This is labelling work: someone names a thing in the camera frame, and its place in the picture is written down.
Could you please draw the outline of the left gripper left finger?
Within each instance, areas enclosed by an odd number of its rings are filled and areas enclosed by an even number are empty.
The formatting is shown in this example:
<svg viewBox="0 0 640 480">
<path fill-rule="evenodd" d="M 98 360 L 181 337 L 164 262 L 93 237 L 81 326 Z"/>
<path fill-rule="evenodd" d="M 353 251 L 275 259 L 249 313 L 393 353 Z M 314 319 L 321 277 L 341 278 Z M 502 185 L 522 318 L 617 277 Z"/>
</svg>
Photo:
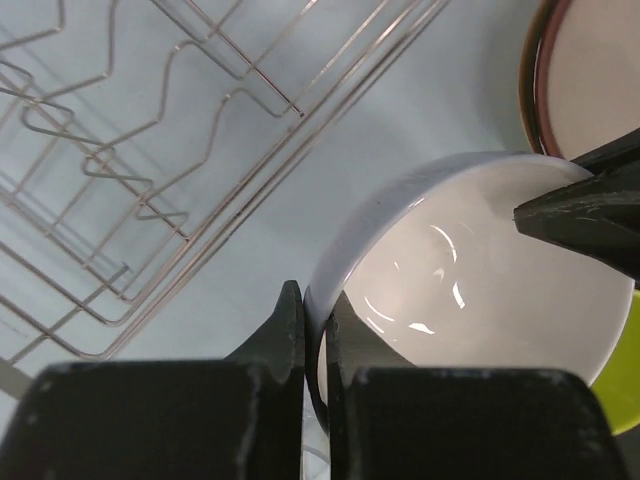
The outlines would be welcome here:
<svg viewBox="0 0 640 480">
<path fill-rule="evenodd" d="M 59 363 L 19 402 L 5 479 L 296 479 L 304 311 L 298 284 L 222 359 Z"/>
</svg>

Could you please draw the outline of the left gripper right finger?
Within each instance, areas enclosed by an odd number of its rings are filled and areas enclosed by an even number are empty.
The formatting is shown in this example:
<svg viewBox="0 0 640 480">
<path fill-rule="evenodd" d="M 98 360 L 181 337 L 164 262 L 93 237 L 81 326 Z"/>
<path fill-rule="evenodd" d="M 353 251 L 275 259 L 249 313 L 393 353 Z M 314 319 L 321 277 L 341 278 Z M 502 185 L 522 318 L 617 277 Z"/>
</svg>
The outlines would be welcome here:
<svg viewBox="0 0 640 480">
<path fill-rule="evenodd" d="M 625 479 L 596 397 L 555 369 L 411 365 L 340 296 L 327 323 L 335 479 Z"/>
</svg>

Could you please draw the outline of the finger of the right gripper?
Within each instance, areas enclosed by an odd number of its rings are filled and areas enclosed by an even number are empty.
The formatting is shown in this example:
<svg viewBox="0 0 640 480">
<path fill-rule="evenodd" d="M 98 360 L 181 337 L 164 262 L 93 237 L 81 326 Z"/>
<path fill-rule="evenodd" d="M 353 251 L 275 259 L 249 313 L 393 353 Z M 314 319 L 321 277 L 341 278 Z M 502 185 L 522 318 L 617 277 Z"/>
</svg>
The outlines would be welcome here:
<svg viewBox="0 0 640 480">
<path fill-rule="evenodd" d="M 591 176 L 514 209 L 519 233 L 639 278 L 639 131 L 575 159 Z"/>
</svg>

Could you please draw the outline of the red rimmed round plate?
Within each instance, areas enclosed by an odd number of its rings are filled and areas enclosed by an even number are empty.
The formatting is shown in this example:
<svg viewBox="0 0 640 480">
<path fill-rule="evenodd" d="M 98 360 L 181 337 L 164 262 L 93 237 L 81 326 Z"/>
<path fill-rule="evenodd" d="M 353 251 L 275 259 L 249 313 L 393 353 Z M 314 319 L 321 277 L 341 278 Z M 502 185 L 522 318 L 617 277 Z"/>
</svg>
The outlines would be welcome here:
<svg viewBox="0 0 640 480">
<path fill-rule="evenodd" d="M 532 149 L 558 158 L 638 129 L 638 2 L 542 2 L 522 50 L 519 106 Z"/>
</svg>

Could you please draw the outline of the white ceramic bowl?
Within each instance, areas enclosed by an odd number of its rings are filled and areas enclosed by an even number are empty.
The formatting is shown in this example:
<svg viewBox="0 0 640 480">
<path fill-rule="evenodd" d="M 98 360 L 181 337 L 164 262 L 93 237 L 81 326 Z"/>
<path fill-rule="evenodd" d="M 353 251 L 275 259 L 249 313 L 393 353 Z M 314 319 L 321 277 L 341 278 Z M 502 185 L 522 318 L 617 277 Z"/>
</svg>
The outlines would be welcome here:
<svg viewBox="0 0 640 480">
<path fill-rule="evenodd" d="M 304 294 L 307 382 L 328 420 L 325 331 L 345 298 L 365 333 L 425 367 L 569 371 L 624 423 L 605 391 L 639 317 L 634 281 L 520 234 L 514 209 L 589 172 L 540 154 L 462 153 L 391 180 L 347 218 Z"/>
</svg>

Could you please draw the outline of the lime green bowl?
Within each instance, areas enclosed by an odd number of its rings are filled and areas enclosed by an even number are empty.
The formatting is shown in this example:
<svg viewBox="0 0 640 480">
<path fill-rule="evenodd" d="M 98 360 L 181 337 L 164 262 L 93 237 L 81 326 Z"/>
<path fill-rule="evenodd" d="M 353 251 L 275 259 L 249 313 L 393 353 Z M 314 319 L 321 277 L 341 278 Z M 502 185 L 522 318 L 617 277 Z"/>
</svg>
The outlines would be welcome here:
<svg viewBox="0 0 640 480">
<path fill-rule="evenodd" d="M 592 390 L 614 435 L 639 425 L 639 291 L 621 337 Z"/>
</svg>

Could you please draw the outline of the metal wire dish rack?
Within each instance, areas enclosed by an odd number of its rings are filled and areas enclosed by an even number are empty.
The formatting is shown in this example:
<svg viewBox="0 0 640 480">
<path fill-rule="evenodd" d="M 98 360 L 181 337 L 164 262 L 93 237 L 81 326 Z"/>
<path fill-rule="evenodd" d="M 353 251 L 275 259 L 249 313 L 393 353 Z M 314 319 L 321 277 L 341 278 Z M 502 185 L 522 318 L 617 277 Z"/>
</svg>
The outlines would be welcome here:
<svg viewBox="0 0 640 480">
<path fill-rule="evenodd" d="M 1 358 L 111 357 L 441 1 L 5 1 Z"/>
</svg>

